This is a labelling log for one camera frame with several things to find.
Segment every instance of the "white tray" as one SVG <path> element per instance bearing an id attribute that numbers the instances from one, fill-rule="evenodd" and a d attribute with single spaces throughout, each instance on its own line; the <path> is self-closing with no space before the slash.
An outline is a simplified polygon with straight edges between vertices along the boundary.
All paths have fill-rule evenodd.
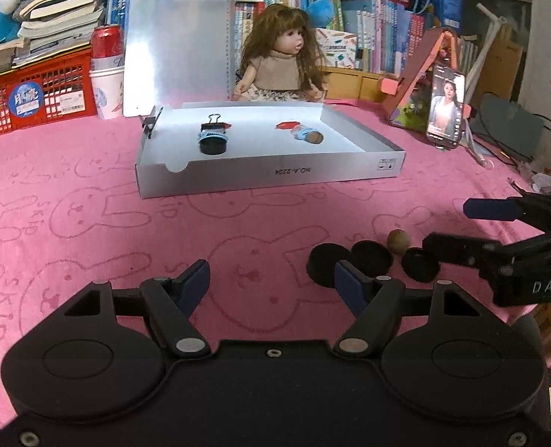
<path id="1" fill-rule="evenodd" d="M 210 114 L 231 125 L 227 150 L 205 155 L 197 135 Z M 284 121 L 318 130 L 297 140 Z M 136 173 L 142 198 L 398 176 L 405 151 L 332 107 L 312 103 L 210 102 L 165 108 L 144 134 Z"/>

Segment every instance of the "doll hand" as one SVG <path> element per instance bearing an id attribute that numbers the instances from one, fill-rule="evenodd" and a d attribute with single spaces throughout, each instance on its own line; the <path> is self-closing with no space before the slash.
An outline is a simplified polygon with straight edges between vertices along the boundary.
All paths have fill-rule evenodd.
<path id="1" fill-rule="evenodd" d="M 250 84 L 247 84 L 246 82 L 241 80 L 238 84 L 236 84 L 235 91 L 233 92 L 234 100 L 239 101 L 241 99 L 241 94 L 248 91 L 250 88 Z"/>
<path id="2" fill-rule="evenodd" d="M 309 102 L 319 102 L 323 98 L 323 91 L 319 89 L 311 89 L 310 91 L 305 92 L 306 99 Z"/>

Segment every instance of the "wooden drawer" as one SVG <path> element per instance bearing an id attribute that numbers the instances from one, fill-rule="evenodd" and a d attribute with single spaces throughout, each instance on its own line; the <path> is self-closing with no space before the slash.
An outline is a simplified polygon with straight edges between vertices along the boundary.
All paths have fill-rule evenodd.
<path id="1" fill-rule="evenodd" d="M 379 90 L 382 76 L 352 69 L 324 67 L 327 99 L 363 99 L 382 102 L 385 95 Z"/>

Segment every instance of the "red soda can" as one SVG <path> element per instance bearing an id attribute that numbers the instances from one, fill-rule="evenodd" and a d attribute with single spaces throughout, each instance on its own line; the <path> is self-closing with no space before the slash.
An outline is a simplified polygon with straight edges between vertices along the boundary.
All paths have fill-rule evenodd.
<path id="1" fill-rule="evenodd" d="M 102 25 L 93 31 L 92 58 L 103 59 L 122 55 L 125 52 L 120 25 Z"/>

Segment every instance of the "doll face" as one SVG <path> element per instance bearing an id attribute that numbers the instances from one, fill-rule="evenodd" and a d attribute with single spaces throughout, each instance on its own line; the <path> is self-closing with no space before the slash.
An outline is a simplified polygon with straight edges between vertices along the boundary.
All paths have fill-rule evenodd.
<path id="1" fill-rule="evenodd" d="M 296 55 L 300 52 L 304 44 L 305 40 L 302 37 L 300 29 L 295 28 L 292 30 L 286 30 L 282 35 L 277 37 L 274 50 L 281 53 L 287 53 L 289 55 Z"/>

